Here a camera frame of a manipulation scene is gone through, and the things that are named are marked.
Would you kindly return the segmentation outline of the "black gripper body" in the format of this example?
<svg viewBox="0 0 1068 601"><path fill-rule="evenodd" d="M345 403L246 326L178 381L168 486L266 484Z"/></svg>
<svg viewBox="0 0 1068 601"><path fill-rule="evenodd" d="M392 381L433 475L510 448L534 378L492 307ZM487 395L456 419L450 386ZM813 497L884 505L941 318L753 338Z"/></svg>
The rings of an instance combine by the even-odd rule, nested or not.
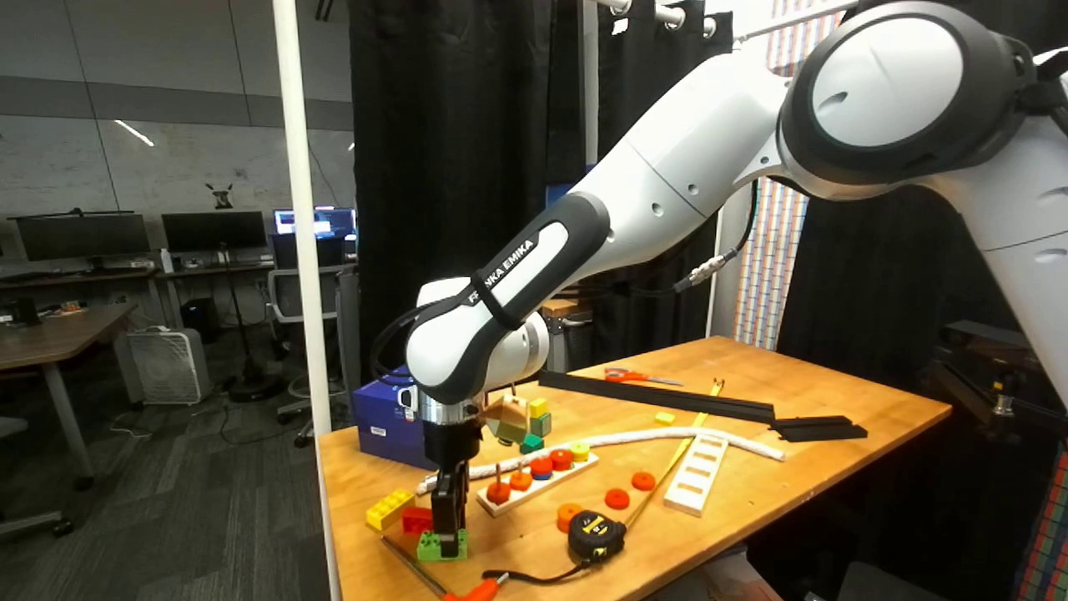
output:
<svg viewBox="0 0 1068 601"><path fill-rule="evenodd" d="M433 466L454 466L480 450L480 422L424 422L424 452Z"/></svg>

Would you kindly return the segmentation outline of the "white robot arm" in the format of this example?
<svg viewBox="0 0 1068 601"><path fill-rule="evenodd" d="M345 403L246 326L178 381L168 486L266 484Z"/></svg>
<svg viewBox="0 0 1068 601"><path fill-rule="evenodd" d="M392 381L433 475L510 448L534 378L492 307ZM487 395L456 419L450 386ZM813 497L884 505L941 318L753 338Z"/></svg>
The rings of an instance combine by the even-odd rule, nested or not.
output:
<svg viewBox="0 0 1068 601"><path fill-rule="evenodd" d="M792 77L741 54L703 58L454 293L413 311L408 370L439 533L463 529L485 395L546 358L536 307L671 251L758 178L819 201L945 196L1068 401L1065 55L934 0L881 2Z"/></svg>

